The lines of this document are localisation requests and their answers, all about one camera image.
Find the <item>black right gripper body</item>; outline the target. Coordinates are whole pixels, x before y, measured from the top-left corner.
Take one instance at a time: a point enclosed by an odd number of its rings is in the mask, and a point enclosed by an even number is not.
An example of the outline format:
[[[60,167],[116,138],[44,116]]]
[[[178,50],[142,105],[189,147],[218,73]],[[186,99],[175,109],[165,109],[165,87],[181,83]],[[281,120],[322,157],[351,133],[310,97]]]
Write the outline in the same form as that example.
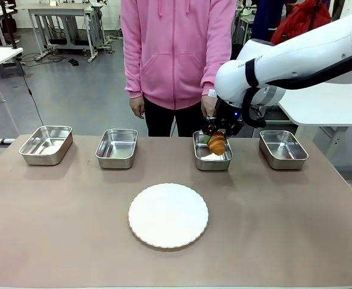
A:
[[[215,110],[216,123],[221,123],[223,121],[236,123],[241,120],[241,108],[235,107],[222,99],[216,101]]]

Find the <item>person's left hand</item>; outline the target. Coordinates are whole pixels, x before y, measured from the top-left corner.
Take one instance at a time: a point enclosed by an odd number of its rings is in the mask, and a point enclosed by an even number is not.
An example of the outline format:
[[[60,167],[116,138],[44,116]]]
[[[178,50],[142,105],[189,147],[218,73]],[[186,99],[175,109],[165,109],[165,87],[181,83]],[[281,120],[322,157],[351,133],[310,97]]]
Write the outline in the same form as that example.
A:
[[[209,95],[203,95],[201,97],[201,110],[204,117],[214,117],[216,114],[216,102],[217,98]]]

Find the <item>person's right hand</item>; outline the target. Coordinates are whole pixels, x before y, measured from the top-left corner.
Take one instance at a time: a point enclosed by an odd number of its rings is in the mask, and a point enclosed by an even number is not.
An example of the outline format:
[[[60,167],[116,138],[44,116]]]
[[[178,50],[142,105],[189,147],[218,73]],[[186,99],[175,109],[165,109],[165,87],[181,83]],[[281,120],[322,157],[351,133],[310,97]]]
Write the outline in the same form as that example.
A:
[[[144,115],[144,112],[145,112],[145,102],[144,102],[143,96],[140,96],[138,98],[130,99],[129,105],[130,105],[130,108],[131,108],[133,114],[136,117],[138,117],[140,119],[144,118],[143,115]]]

